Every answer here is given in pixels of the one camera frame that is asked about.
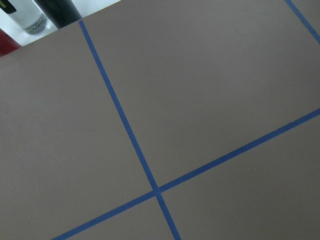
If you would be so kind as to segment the black water bottle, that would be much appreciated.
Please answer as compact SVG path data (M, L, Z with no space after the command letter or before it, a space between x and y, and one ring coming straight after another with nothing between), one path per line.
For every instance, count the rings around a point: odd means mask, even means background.
M34 2L58 29L82 19L71 0L34 0Z

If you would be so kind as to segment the red water bottle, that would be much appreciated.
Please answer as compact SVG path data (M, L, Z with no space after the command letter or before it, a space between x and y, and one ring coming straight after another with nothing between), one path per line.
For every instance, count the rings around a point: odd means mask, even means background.
M0 56L3 57L17 49L21 45L10 37L5 31L0 29Z

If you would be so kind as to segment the grey water bottle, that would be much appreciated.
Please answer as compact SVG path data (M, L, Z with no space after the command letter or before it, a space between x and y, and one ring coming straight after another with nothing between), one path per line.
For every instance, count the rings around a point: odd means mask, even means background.
M32 0L1 0L0 9L27 34L34 35L46 28L47 18Z

